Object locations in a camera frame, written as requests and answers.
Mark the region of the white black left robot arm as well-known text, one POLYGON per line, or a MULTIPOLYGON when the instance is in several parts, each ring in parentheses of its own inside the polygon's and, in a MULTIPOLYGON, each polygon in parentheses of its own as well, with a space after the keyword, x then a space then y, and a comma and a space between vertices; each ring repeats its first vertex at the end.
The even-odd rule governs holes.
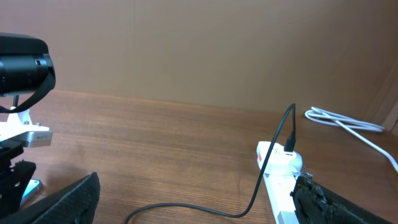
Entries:
POLYGON ((12 96, 10 108, 1 107, 1 217, 20 208, 36 169, 33 162, 13 158, 26 147, 49 146, 52 131, 33 123, 30 108, 55 88, 55 68, 47 44, 22 34, 1 34, 1 96, 12 96))

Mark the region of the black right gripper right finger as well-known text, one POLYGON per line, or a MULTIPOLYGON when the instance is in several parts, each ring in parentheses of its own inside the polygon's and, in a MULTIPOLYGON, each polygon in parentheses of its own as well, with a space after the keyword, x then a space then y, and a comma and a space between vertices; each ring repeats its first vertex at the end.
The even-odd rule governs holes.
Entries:
POLYGON ((290 193, 299 223, 391 224, 344 197, 316 183, 309 173, 298 176, 290 193))

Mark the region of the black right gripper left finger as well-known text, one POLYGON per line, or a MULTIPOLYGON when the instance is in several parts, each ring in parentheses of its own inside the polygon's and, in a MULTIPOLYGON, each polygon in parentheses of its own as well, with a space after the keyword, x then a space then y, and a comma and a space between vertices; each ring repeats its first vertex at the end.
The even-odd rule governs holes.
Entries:
POLYGON ((96 172, 1 219, 1 224, 92 224, 100 199, 96 172))

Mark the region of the smartphone with light screen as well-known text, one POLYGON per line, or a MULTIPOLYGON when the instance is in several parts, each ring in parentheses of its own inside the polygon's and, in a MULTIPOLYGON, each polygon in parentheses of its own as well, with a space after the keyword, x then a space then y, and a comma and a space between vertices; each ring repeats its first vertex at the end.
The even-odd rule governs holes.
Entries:
POLYGON ((42 186, 42 181, 38 179, 30 179, 21 199, 20 206, 25 204, 29 199, 31 199, 37 191, 40 190, 42 186))

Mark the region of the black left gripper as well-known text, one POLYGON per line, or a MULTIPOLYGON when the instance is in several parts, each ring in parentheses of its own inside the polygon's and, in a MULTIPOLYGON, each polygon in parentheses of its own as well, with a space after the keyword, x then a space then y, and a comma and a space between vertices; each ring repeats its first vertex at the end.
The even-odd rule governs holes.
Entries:
POLYGON ((23 152, 21 142, 1 142, 1 218, 18 211, 24 191, 36 170, 35 163, 24 160, 11 166, 11 159, 23 152))

